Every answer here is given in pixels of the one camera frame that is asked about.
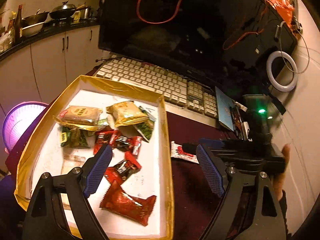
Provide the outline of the person right hand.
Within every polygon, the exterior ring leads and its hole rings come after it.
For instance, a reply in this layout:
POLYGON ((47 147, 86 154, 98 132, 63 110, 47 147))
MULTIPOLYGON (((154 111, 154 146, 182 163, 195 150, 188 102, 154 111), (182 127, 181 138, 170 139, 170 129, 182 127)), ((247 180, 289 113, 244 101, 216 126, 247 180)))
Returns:
POLYGON ((283 149, 281 150, 285 158, 285 170, 283 173, 278 173, 274 175, 272 179, 272 186, 278 201, 280 201, 283 197, 283 186, 284 186, 284 181, 286 177, 286 169, 290 161, 290 150, 291 150, 290 145, 285 144, 283 149))

